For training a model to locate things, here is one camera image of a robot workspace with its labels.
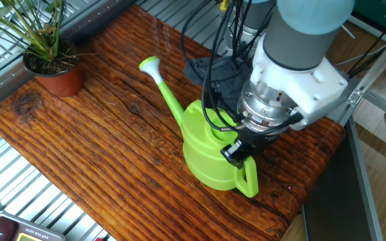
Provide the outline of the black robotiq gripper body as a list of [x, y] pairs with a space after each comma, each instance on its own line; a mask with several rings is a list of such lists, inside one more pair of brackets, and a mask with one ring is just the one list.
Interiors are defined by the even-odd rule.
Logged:
[[237, 149], [236, 158], [247, 158], [254, 156], [270, 144], [272, 144], [279, 137], [279, 133], [268, 135], [256, 135], [252, 131], [247, 131], [239, 134], [237, 142], [240, 142], [240, 147]]

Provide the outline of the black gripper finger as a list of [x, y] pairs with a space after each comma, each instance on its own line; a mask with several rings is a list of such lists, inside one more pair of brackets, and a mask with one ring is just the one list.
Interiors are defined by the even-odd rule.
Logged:
[[245, 161], [251, 156], [252, 152], [253, 152], [252, 146], [242, 146], [239, 148], [239, 153], [238, 153], [239, 169], [244, 168]]
[[220, 150], [222, 156], [234, 167], [243, 166], [243, 144], [240, 140], [235, 141], [232, 145], [227, 145]]

